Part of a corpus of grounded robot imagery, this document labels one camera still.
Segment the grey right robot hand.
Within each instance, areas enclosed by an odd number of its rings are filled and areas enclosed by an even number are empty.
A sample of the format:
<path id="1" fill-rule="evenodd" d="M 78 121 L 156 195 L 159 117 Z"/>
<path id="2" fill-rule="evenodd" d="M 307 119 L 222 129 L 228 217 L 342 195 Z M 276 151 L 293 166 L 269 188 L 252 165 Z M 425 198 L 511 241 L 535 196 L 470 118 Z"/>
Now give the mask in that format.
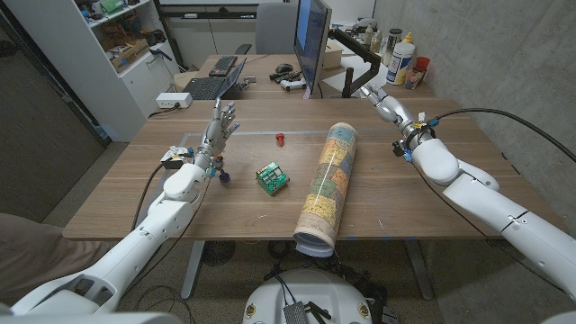
<path id="1" fill-rule="evenodd" d="M 381 119 L 393 122 L 398 129 L 407 136 L 413 132 L 414 118 L 411 112 L 395 97 L 387 94 L 380 86 L 375 84 L 363 85 L 359 91 L 374 106 Z"/>

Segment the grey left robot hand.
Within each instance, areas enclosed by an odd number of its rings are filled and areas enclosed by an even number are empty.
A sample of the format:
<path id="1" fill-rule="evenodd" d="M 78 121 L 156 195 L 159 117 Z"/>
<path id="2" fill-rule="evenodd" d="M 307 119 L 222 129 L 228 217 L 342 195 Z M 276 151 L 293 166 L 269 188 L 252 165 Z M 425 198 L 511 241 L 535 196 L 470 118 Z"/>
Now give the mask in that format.
<path id="1" fill-rule="evenodd" d="M 221 108 L 221 99 L 215 100 L 212 118 L 202 133 L 200 145 L 193 156 L 193 163 L 204 171 L 224 150 L 227 139 L 239 127 L 239 123 L 234 122 L 235 111 L 234 101 Z"/>

